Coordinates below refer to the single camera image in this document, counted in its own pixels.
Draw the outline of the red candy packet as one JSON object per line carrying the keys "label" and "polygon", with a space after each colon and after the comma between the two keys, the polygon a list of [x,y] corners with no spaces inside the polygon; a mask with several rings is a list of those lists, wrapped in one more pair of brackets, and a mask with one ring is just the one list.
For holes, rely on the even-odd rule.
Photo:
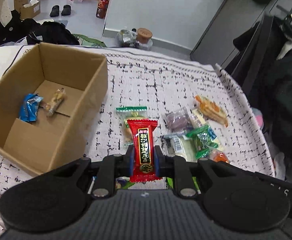
{"label": "red candy packet", "polygon": [[133,183],[145,183],[159,180],[155,174],[154,163],[154,136],[157,120],[144,119],[139,122],[131,122],[134,146],[133,174],[130,181]]}

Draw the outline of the brown lidded jar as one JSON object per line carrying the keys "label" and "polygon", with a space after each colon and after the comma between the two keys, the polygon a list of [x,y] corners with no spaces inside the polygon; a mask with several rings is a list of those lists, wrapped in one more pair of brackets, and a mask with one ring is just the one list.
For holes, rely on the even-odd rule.
{"label": "brown lidded jar", "polygon": [[146,44],[152,38],[153,33],[146,28],[139,28],[137,30],[137,41]]}

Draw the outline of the green white biscuit pack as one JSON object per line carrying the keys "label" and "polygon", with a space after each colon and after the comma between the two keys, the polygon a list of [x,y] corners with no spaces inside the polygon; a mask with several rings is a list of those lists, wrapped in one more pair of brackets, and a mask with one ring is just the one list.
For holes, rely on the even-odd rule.
{"label": "green white biscuit pack", "polygon": [[133,145],[133,134],[130,123],[139,122],[139,120],[146,119],[148,108],[146,106],[122,106],[117,107],[115,110],[122,119],[122,135],[124,137],[124,146]]}

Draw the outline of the white black patterned cloth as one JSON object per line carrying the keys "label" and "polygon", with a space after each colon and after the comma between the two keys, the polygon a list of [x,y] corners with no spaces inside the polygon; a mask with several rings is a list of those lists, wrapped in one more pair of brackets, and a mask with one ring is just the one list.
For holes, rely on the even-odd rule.
{"label": "white black patterned cloth", "polygon": [[[0,47],[0,78],[9,66],[26,55],[33,46]],[[225,72],[211,65],[175,59],[153,51],[130,48],[88,48],[73,46],[89,53],[102,54],[108,61],[108,90],[94,121],[95,132],[86,139],[83,156],[92,160],[124,154],[122,121],[115,108],[147,106],[147,117],[158,120],[156,144],[167,152],[162,136],[168,128],[166,113],[181,107],[194,108],[194,96],[209,98],[226,111],[228,127],[209,121],[231,164],[275,177],[275,167],[266,140],[249,103],[238,85]],[[30,179],[19,166],[0,156],[0,196],[10,187]],[[0,218],[0,235],[5,226]]]}

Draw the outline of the teal candy packet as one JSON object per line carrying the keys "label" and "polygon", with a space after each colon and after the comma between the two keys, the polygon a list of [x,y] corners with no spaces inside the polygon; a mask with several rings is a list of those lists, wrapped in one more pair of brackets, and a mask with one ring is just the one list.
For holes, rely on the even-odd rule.
{"label": "teal candy packet", "polygon": [[115,180],[115,189],[128,189],[134,185],[133,182],[130,181],[129,177],[119,177]]}

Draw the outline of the tan clear snack packet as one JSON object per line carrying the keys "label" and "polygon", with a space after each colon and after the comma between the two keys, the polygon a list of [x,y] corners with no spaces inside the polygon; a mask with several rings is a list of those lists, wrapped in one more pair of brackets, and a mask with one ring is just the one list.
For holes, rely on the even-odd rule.
{"label": "tan clear snack packet", "polygon": [[64,88],[58,89],[54,92],[52,98],[49,101],[41,101],[40,107],[43,108],[47,117],[53,116],[59,105],[66,98],[66,91]]}

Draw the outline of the blue candy packet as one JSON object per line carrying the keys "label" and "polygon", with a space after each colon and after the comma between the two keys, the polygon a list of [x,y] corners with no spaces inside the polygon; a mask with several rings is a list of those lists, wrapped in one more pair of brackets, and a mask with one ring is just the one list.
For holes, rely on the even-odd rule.
{"label": "blue candy packet", "polygon": [[27,94],[19,109],[19,119],[24,122],[35,122],[37,120],[38,108],[43,97],[38,94]]}

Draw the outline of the green dinosaur rug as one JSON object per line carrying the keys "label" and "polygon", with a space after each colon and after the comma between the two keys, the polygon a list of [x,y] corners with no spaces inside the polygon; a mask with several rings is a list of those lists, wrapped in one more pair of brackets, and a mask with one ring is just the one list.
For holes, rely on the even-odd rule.
{"label": "green dinosaur rug", "polygon": [[90,38],[82,34],[73,34],[79,41],[80,46],[94,47],[94,48],[106,48],[106,44],[96,38]]}

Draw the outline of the brown cardboard box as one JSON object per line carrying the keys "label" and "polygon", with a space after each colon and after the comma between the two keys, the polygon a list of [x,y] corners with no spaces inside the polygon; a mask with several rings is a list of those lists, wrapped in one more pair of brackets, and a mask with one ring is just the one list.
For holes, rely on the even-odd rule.
{"label": "brown cardboard box", "polygon": [[79,159],[107,88],[105,56],[34,46],[0,79],[0,155],[35,175]]}

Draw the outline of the black chair with clothes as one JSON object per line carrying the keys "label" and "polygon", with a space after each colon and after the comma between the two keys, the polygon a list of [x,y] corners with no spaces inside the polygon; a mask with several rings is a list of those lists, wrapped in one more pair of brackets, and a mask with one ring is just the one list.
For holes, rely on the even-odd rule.
{"label": "black chair with clothes", "polygon": [[292,167],[292,26],[265,15],[233,44],[238,54],[225,70],[261,111],[271,155]]}

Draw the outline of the small cardboard box with tissue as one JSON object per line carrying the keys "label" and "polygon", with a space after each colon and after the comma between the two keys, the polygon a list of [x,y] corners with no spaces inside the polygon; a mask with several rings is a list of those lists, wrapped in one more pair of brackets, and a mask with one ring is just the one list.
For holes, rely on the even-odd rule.
{"label": "small cardboard box with tissue", "polygon": [[23,5],[20,9],[20,18],[25,20],[27,18],[34,18],[40,14],[40,1],[30,0],[29,3]]}

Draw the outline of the dark green snack packet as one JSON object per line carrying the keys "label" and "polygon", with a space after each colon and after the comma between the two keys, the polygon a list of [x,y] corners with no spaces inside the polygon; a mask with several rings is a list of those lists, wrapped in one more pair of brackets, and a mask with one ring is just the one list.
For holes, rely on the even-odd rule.
{"label": "dark green snack packet", "polygon": [[186,134],[194,142],[196,159],[203,158],[210,153],[211,148],[218,148],[219,145],[214,142],[216,138],[214,132],[209,125],[203,125],[199,128],[193,129]]}

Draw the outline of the white barcode cake pack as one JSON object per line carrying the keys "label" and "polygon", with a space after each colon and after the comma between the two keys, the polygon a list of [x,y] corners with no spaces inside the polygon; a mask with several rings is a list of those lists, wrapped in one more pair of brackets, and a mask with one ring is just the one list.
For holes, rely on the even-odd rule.
{"label": "white barcode cake pack", "polygon": [[163,136],[166,142],[168,155],[183,157],[188,162],[196,162],[196,150],[192,139],[185,134],[167,134]]}

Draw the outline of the purple snack packet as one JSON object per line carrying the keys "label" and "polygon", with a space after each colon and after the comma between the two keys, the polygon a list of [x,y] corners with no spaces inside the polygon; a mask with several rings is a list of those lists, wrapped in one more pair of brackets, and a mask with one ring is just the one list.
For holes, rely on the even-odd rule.
{"label": "purple snack packet", "polygon": [[172,131],[181,131],[192,127],[186,107],[166,114],[164,120],[167,127]]}

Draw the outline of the orange cracker pack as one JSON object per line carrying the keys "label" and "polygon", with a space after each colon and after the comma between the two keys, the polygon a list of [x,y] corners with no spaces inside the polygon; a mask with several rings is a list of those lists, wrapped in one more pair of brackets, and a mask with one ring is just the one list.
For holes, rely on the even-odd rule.
{"label": "orange cracker pack", "polygon": [[199,95],[196,95],[194,99],[197,102],[197,108],[204,116],[218,122],[221,125],[224,125],[225,127],[228,127],[226,112],[214,101]]}

